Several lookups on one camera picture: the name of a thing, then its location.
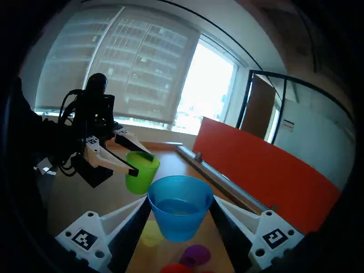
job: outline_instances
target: blue cup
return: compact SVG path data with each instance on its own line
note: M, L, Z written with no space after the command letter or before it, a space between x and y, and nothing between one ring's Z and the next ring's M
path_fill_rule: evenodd
M148 189L159 229L172 242L185 242L195 235L212 199L210 186L194 177L164 177Z

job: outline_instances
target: door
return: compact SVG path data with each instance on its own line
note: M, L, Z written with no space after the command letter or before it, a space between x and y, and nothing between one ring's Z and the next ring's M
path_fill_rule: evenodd
M272 115L274 97L274 88L254 75L240 129L264 139Z

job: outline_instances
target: orange partition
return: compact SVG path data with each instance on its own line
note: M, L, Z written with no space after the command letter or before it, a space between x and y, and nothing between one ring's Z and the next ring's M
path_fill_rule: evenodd
M340 191L287 152L244 131L203 118L193 151L303 233L316 231Z

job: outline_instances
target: purple object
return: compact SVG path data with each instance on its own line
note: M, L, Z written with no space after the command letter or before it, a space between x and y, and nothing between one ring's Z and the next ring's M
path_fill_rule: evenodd
M202 245L194 245L186 248L180 263L187 267L195 267L206 264L210 259L210 250Z

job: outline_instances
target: window blind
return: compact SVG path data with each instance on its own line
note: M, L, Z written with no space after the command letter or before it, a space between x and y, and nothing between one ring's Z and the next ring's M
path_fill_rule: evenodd
M35 100L37 111L59 109L69 91L82 88L92 54L119 10L84 10L65 24L43 65Z
M103 9L97 13L82 14L77 21L80 25L82 22L88 22L90 27L97 22L110 22L115 14L115 10ZM68 33L66 31L71 30L72 33L81 32L71 27L76 25L74 21L75 19L71 20L69 26L65 26L62 30L53 46L55 49L52 47L46 63L48 59L52 60L52 52L59 50L58 40L64 32ZM98 35L101 36L107 25L96 24L96 26L100 32ZM83 46L79 43L81 48L77 49L79 51L76 49L72 51L75 58L85 60L84 62L73 60L62 69L58 66L57 72L61 74L62 80L53 79L53 81L62 86L57 87L59 96L53 95L54 88L46 90L47 84L43 81L49 80L45 81L46 77L43 79L42 72L36 107L51 106L59 109L63 96L69 90L84 86L86 83L84 80L92 74L103 73L108 78L106 94L115 96L115 115L173 123L183 84L200 36L198 31L164 14L126 7L114 18L98 47L91 47L90 42L94 36L85 38ZM73 44L73 39L69 40L69 44Z

